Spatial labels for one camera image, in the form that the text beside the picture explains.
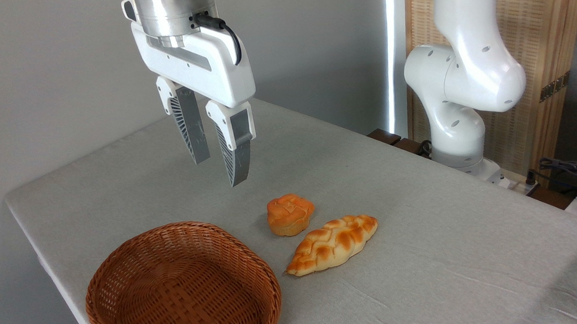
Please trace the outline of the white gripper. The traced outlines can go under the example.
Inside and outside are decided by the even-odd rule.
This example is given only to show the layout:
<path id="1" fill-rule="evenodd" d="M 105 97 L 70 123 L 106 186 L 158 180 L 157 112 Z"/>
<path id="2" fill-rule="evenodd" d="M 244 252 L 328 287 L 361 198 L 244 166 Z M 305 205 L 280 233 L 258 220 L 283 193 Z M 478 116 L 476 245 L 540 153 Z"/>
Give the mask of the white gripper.
<path id="1" fill-rule="evenodd" d="M 215 125 L 229 184 L 250 172 L 257 137 L 250 103 L 256 86 L 241 40 L 222 24 L 215 0 L 123 0 L 124 16 L 141 59 L 156 81 L 164 112 L 171 115 L 192 160 L 210 158 L 195 95 Z"/>

